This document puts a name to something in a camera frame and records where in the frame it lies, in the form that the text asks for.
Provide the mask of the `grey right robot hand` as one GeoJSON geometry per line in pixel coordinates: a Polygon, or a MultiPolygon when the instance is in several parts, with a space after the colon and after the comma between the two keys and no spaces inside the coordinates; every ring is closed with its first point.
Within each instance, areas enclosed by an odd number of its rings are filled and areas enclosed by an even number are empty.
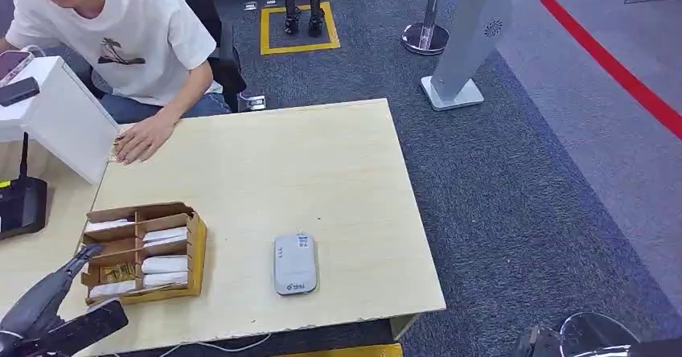
{"type": "Polygon", "coordinates": [[[544,325],[531,326],[517,339],[512,357],[561,357],[559,333],[544,325]]]}

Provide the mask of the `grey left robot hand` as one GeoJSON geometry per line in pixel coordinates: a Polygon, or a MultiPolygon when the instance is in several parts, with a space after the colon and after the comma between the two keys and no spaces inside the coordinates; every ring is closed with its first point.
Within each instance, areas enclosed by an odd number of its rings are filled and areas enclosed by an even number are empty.
{"type": "Polygon", "coordinates": [[[40,339],[63,322],[57,314],[72,287],[75,276],[92,258],[102,252],[100,244],[88,244],[55,272],[33,285],[1,320],[1,351],[20,343],[40,339]]]}

